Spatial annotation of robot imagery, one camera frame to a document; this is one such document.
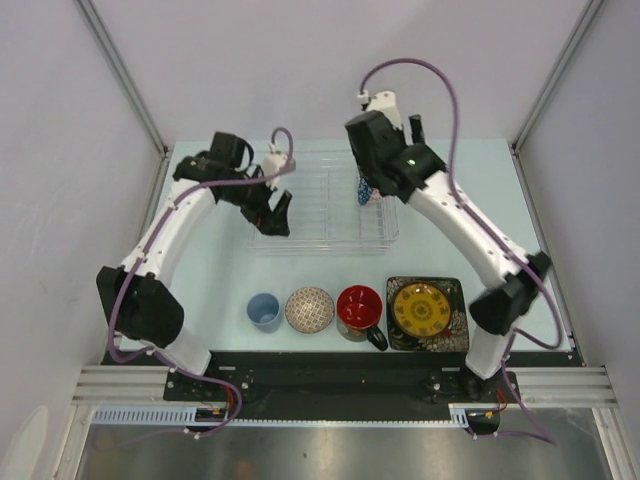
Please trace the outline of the blue triangle pattern bowl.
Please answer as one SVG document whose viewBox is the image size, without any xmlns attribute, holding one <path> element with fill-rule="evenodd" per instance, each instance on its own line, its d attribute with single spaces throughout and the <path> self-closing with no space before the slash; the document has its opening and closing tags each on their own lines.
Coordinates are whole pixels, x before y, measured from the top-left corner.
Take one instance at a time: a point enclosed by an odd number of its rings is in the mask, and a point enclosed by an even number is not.
<svg viewBox="0 0 640 480">
<path fill-rule="evenodd" d="M 357 186 L 357 200 L 361 207 L 377 203 L 382 198 L 378 189 L 372 187 L 364 177 L 360 177 Z"/>
</svg>

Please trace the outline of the brown lattice pattern bowl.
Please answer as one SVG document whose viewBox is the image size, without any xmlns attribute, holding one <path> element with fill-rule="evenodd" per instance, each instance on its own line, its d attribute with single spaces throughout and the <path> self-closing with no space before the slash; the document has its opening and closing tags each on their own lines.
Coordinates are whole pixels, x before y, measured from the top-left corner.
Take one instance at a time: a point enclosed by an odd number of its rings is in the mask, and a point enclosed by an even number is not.
<svg viewBox="0 0 640 480">
<path fill-rule="evenodd" d="M 335 316 L 331 296 L 318 287 L 296 290 L 285 304 L 287 323 L 302 334 L 316 334 L 326 329 Z"/>
</svg>

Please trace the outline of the black skull mug red inside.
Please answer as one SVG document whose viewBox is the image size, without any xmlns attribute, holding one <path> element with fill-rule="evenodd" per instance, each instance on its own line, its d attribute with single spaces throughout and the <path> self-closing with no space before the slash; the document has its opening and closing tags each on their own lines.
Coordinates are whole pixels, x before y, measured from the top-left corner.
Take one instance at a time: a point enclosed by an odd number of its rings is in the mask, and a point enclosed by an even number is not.
<svg viewBox="0 0 640 480">
<path fill-rule="evenodd" d="M 365 285 L 350 286 L 337 299 L 338 331 L 348 341 L 367 341 L 384 352 L 389 343 L 379 326 L 382 313 L 382 299 L 374 289 Z"/>
</svg>

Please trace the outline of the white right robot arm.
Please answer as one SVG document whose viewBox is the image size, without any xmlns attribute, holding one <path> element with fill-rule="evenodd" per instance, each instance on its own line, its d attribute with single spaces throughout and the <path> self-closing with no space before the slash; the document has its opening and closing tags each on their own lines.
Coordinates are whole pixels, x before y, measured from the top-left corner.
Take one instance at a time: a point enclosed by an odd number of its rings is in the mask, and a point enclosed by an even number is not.
<svg viewBox="0 0 640 480">
<path fill-rule="evenodd" d="M 463 393 L 484 401 L 520 319 L 544 290 L 551 266 L 544 252 L 508 243 L 452 181 L 445 162 L 423 142 L 408 144 L 379 111 L 345 125 L 359 172 L 383 196 L 394 196 L 430 220 L 474 268 L 485 290 L 468 310 L 476 323 L 461 376 Z"/>
</svg>

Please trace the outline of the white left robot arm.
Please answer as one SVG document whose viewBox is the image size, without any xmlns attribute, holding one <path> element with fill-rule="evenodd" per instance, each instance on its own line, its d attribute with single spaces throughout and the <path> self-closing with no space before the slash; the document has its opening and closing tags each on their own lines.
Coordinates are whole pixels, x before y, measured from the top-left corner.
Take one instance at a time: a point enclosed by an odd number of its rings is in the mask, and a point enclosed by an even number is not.
<svg viewBox="0 0 640 480">
<path fill-rule="evenodd" d="M 210 350 L 189 332 L 170 291 L 173 274 L 195 230 L 219 203 L 238 207 L 263 235 L 289 236 L 291 193 L 282 191 L 275 205 L 270 199 L 279 179 L 296 168 L 293 152 L 270 141 L 262 163 L 255 164 L 246 140 L 217 132 L 208 149 L 178 162 L 164 204 L 138 244 L 119 266 L 104 266 L 96 277 L 114 361 L 157 355 L 188 374 L 185 385 L 197 398 L 219 392 L 221 376 L 209 368 Z"/>
</svg>

